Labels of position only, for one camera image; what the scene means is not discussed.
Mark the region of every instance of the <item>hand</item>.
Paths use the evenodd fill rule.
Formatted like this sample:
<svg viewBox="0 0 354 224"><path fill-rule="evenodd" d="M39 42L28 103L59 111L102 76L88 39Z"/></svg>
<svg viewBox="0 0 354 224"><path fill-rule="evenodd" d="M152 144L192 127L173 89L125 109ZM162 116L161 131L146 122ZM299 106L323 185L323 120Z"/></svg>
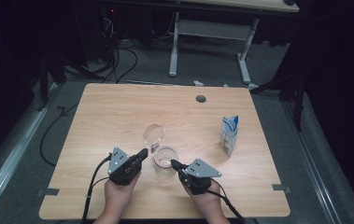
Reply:
<svg viewBox="0 0 354 224"><path fill-rule="evenodd" d="M104 187L106 205L104 212L95 220L95 224L119 223L121 215L133 198L133 190L140 175L141 172L139 172L127 186L119 186L111 180L107 180Z"/></svg>
<svg viewBox="0 0 354 224"><path fill-rule="evenodd" d="M188 192L189 196L191 196L196 209L204 216L208 224L230 223L226 216L223 214L219 196L210 193L192 195L188 187L185 185L183 185L183 187L185 188L186 192ZM220 193L220 186L215 181L211 180L211 186L209 187L209 190Z"/></svg>

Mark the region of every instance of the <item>clear glass cup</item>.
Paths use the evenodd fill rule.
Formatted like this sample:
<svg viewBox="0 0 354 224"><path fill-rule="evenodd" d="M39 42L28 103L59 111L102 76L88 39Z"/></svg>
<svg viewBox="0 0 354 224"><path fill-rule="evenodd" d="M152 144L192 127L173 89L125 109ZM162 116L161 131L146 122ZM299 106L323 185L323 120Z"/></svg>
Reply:
<svg viewBox="0 0 354 224"><path fill-rule="evenodd" d="M156 148L159 147L160 142L164 138L165 129L163 126L158 124L150 125L144 132L144 142L147 146L147 149L153 153Z"/></svg>
<svg viewBox="0 0 354 224"><path fill-rule="evenodd" d="M153 159L157 175L161 177L169 177L176 172L171 165L171 160L177 161L177 151L172 147L157 148L154 152Z"/></svg>

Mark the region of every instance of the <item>table top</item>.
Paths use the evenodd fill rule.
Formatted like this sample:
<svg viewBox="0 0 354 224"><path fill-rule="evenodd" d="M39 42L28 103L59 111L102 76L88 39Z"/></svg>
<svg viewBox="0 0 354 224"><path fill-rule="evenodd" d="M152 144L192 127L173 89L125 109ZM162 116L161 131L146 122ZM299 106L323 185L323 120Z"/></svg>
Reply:
<svg viewBox="0 0 354 224"><path fill-rule="evenodd" d="M288 6L283 0L181 0L181 2L192 2L200 4L220 5L226 7L247 7L254 9L281 11L281 12L298 12L299 8L296 4Z"/></svg>
<svg viewBox="0 0 354 224"><path fill-rule="evenodd" d="M197 95L206 98L196 101ZM221 148L223 116L239 116L239 132L232 157ZM173 147L179 161L200 158L220 172L215 178L243 217L285 217L290 208L252 98L247 89L129 84L89 84L66 137L50 181L58 195L46 195L39 211L44 219L81 218L85 195L96 166L120 147L128 155L139 152L143 133L151 124L165 128L161 146ZM155 174L153 154L143 161L131 204L123 218L197 218L189 195L177 175ZM96 179L107 177L108 163ZM105 205L104 182L94 187L88 218L100 216ZM234 217L225 203L227 217Z"/></svg>

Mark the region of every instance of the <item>gray floor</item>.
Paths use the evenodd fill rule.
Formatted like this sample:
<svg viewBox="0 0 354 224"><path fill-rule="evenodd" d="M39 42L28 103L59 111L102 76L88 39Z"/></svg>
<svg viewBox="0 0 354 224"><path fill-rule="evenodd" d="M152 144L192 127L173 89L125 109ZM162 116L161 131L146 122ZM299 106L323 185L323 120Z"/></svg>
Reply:
<svg viewBox="0 0 354 224"><path fill-rule="evenodd" d="M125 42L122 45L128 47L132 45L132 42ZM130 49L137 55L136 67L120 83L133 80L193 85L194 80L199 80L205 86L222 86L223 83L219 81L221 79L230 87L245 88L247 86L242 82L236 60L236 53L243 46L241 42L234 41L221 46L205 42L198 48L195 46L194 43L181 44L177 76L169 77L167 74L171 47L157 45L147 47L137 43ZM287 49L288 46L271 48L266 43L252 45L247 60L252 82L261 85L271 80ZM116 70L117 75L119 76L128 70L134 62L134 55L121 49L120 64ZM59 89L60 91L49 105L45 118L40 123L20 164L0 197L0 223L57 222L57 220L42 220L38 216L43 198L37 196L37 193L48 186L53 172L53 167L40 158L39 145L49 125L60 115L60 109L57 106L68 108L77 103L84 86L89 82L92 80L70 76ZM290 189L286 193L291 210L290 215L288 217L258 218L259 223L329 223L318 193L313 187L309 170L305 165L301 143L296 137L295 129L290 125L290 117L285 111L285 105L289 103L279 102L276 91L265 91L252 97L281 182ZM0 168L27 130L37 113L36 109L37 99L0 147ZM43 145L45 156L49 161L57 161L74 113L75 110L71 110L67 117L62 117L50 129ZM304 98L302 127L305 143L330 193L340 223L354 223L354 193L334 159L307 97Z"/></svg>

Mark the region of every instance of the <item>glass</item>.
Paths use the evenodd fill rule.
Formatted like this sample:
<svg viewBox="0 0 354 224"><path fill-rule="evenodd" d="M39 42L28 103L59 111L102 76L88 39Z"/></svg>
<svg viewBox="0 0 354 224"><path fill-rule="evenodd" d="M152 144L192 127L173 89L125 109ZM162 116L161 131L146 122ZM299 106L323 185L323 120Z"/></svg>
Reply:
<svg viewBox="0 0 354 224"><path fill-rule="evenodd" d="M154 152L153 159L157 175L169 177L176 172L171 165L171 160L177 161L177 151L175 149L171 147L159 147Z"/></svg>
<svg viewBox="0 0 354 224"><path fill-rule="evenodd" d="M147 149L150 150L151 153L159 147L164 135L164 127L158 124L152 124L145 130L144 142L147 145Z"/></svg>

